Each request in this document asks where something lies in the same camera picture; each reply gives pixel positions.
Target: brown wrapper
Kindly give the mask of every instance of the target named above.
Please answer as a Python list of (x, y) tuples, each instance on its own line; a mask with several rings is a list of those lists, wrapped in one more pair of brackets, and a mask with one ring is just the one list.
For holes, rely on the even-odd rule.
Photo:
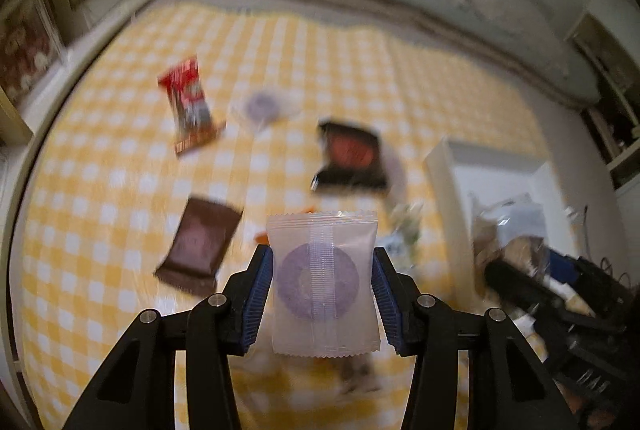
[(216, 273), (241, 217), (228, 206), (190, 197), (174, 243), (154, 275), (192, 295), (212, 295)]

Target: yellow checkered tablecloth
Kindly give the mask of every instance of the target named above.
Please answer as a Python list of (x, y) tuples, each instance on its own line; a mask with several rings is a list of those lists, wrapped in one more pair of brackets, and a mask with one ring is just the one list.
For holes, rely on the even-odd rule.
[[(286, 90), (302, 111), (253, 136), (230, 117), (218, 141), (177, 159), (174, 120), (156, 83), (196, 53), (216, 119), (261, 86)], [(179, 3), (141, 16), (111, 43), (79, 84), (47, 137), (28, 205), (23, 263), (23, 357), (44, 427), (59, 429), (79, 394), (141, 310), (190, 309), (198, 299), (152, 272), (172, 243), (190, 194), (244, 209), (219, 274), (246, 266), (266, 217), (377, 210), (382, 200), (309, 191), (322, 165), (320, 117), (380, 131), (404, 163), (410, 200), (425, 203), (422, 291), (451, 296), (440, 216), (422, 161), (441, 136), (548, 157), (517, 91), (463, 56), (413, 46), (368, 27), (334, 28), (284, 14), (238, 15)], [(245, 429), (398, 429), (414, 360), (383, 337), (373, 354), (382, 389), (340, 395), (324, 360), (270, 351), (270, 306), (250, 355), (231, 359)], [(460, 376), (465, 407), (468, 381)], [(178, 357), (177, 427), (186, 428), (184, 356)], [(459, 425), (465, 416), (459, 418)]]

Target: silver screw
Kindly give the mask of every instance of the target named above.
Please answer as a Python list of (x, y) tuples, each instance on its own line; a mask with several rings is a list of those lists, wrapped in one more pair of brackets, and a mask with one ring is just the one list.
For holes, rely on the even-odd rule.
[(489, 309), (489, 318), (491, 318), (491, 320), (493, 320), (494, 322), (502, 322), (507, 318), (507, 315), (504, 314), (504, 311), (502, 309), (494, 307), (492, 309)]
[(146, 311), (143, 311), (142, 313), (140, 313), (140, 321), (143, 324), (150, 324), (156, 318), (158, 318), (158, 315), (153, 309), (147, 309)]
[(222, 293), (215, 293), (215, 295), (211, 295), (209, 297), (209, 305), (213, 307), (220, 307), (224, 305), (226, 302), (226, 296)]
[(433, 307), (436, 305), (436, 299), (431, 295), (420, 295), (418, 296), (418, 304), (422, 307)]

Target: red and orange snack package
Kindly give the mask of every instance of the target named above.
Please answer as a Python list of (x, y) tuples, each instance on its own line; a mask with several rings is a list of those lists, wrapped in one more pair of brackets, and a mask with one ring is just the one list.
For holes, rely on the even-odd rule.
[(174, 112), (176, 155), (204, 145), (224, 130), (226, 123), (216, 125), (209, 113), (196, 57), (172, 67), (158, 78), (158, 85), (166, 90)]

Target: open box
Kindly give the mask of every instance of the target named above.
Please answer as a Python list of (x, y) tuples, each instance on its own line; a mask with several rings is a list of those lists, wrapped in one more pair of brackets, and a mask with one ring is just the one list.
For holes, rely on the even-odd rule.
[(489, 307), (476, 295), (474, 286), (470, 193), (483, 205), (528, 193), (542, 205), (547, 244), (564, 255), (576, 255), (571, 223), (549, 162), (444, 137), (425, 165), (442, 217), (459, 309), (480, 313)]

